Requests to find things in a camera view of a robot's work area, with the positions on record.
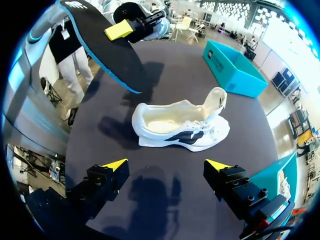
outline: shoe heel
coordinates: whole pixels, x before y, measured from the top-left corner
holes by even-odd
[[[147,137],[139,137],[139,145],[142,147],[166,147],[170,145],[170,142],[163,141],[163,140],[153,140]]]

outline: white pants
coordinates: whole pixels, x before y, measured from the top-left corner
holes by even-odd
[[[89,61],[83,46],[58,64],[61,75],[66,80],[70,92],[80,94],[83,97],[84,92],[77,78],[75,63],[85,83],[89,85],[94,76],[90,70]]]

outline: table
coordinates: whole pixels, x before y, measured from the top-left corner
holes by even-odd
[[[203,104],[218,86],[204,49],[174,42],[133,45],[153,88],[128,92],[101,69],[78,109],[66,154],[66,186],[76,185],[94,164],[129,159],[130,177],[113,202],[87,225],[128,240],[238,239],[244,222],[219,202],[203,177],[204,160],[240,165],[251,176],[276,161],[267,118],[257,99],[228,94],[221,116],[230,132],[201,152],[184,147],[140,147],[131,125],[138,103],[166,105],[183,99]]]

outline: black shirt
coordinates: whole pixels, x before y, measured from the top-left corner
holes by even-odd
[[[64,22],[64,29],[68,31],[70,37],[64,40],[61,33],[63,30],[62,26],[58,25],[49,41],[49,46],[56,64],[59,64],[62,60],[81,47],[71,20]]]

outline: black swoosh logo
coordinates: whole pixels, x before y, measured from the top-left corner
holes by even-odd
[[[165,141],[169,142],[169,141],[179,140],[180,143],[192,145],[198,139],[202,138],[204,135],[204,132],[200,131],[200,132],[196,133],[195,135],[193,135],[193,137],[191,138],[191,135],[193,133],[194,133],[193,131],[182,131],[182,132],[178,133],[177,135],[174,135],[174,136],[166,139]]]

